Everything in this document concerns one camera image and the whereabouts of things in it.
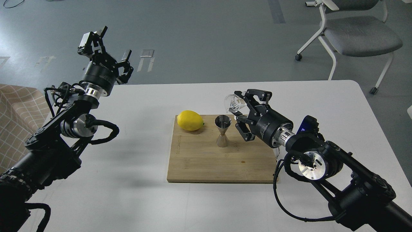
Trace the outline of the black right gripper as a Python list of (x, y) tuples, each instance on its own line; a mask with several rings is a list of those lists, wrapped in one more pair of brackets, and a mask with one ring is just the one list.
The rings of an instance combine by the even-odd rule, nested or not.
[(280, 133), (277, 133), (278, 128), (286, 125), (286, 128), (291, 130), (293, 129), (293, 122), (271, 109), (268, 102), (272, 97), (272, 92), (248, 89), (244, 93), (234, 91), (234, 94), (243, 99), (250, 110), (248, 116), (234, 116), (236, 120), (235, 127), (242, 138), (245, 141), (253, 141), (257, 136), (269, 147), (279, 147), (280, 143), (277, 140)]

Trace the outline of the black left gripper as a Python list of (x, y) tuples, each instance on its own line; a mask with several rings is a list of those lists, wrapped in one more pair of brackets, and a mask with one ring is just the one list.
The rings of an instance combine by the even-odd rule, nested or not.
[[(78, 46), (78, 54), (88, 57), (90, 60), (80, 85), (83, 87), (86, 83), (97, 85), (103, 89), (103, 96), (111, 94), (115, 81), (119, 85), (127, 84), (134, 71), (129, 62), (132, 50), (125, 51), (119, 63), (106, 52), (102, 38), (107, 29), (108, 27), (104, 26), (98, 31), (85, 33)], [(122, 74), (119, 74), (119, 71), (114, 68), (116, 63), (117, 68), (124, 69)]]

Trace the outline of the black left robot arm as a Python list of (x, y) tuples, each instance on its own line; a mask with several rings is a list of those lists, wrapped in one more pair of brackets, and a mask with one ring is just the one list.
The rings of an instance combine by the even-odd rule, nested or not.
[(109, 96), (115, 83), (126, 84), (134, 71), (129, 62), (131, 50), (125, 51), (120, 61), (106, 51), (103, 37), (107, 29), (83, 35), (78, 54), (88, 57), (89, 64), (80, 82), (44, 89), (47, 105), (52, 108), (50, 92), (58, 110), (25, 141), (28, 154), (1, 174), (2, 232), (19, 231), (32, 209), (45, 211), (37, 226), (37, 231), (43, 232), (50, 220), (50, 206), (28, 200), (36, 191), (78, 170), (87, 145), (109, 142), (119, 134), (117, 125), (90, 114), (98, 108), (100, 97)]

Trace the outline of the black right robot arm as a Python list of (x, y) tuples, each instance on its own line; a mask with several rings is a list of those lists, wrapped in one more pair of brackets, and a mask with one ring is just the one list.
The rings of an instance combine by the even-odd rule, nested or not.
[[(286, 150), (273, 174), (274, 197), (281, 210), (300, 221), (334, 221), (352, 231), (365, 225), (377, 232), (411, 231), (411, 215), (394, 202), (396, 193), (384, 178), (357, 161), (351, 152), (326, 140), (316, 118), (305, 116), (293, 132), (294, 123), (269, 105), (271, 98), (269, 91), (248, 89), (228, 95), (224, 105), (234, 115), (235, 126), (245, 141), (259, 138), (271, 148)], [(277, 192), (282, 170), (313, 186), (327, 201), (331, 216), (306, 218), (290, 213)]]

